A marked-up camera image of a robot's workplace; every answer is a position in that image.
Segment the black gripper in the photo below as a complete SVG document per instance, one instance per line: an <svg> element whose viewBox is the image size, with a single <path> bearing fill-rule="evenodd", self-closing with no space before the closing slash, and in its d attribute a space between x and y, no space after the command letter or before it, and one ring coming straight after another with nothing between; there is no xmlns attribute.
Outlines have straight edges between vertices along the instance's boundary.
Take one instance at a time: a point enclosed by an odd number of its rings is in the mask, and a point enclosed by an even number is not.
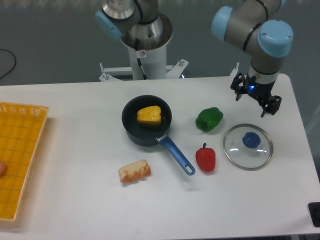
<svg viewBox="0 0 320 240"><path fill-rule="evenodd" d="M274 116L280 108L282 98L278 95L272 96L272 88L275 78L270 75L259 73L248 73L245 77L241 72L232 80L230 88L234 91L238 101L242 95L249 95L262 107L260 115L263 118L266 114Z"/></svg>

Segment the person fingertip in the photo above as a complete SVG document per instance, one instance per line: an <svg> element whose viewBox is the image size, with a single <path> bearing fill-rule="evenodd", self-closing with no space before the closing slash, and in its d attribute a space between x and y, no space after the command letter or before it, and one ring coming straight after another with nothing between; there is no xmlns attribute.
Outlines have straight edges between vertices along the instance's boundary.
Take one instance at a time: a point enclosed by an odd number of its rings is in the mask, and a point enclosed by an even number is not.
<svg viewBox="0 0 320 240"><path fill-rule="evenodd" d="M7 164L3 161L0 161L0 176L3 176L7 170Z"/></svg>

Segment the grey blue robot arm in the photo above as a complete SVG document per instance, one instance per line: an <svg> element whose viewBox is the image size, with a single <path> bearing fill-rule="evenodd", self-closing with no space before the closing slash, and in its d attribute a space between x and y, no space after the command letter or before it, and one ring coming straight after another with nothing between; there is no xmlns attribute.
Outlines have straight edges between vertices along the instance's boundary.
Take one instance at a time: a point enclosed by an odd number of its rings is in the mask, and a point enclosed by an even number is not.
<svg viewBox="0 0 320 240"><path fill-rule="evenodd" d="M293 30L272 15L282 0L246 0L241 7L221 7L211 23L211 32L251 56L247 75L239 73L231 84L236 96L247 94L274 115L281 97L272 95L284 58L291 50ZM167 44L173 35L169 18L159 12L156 0L104 0L95 14L99 27L126 46L134 80L177 78L183 64L167 69Z"/></svg>

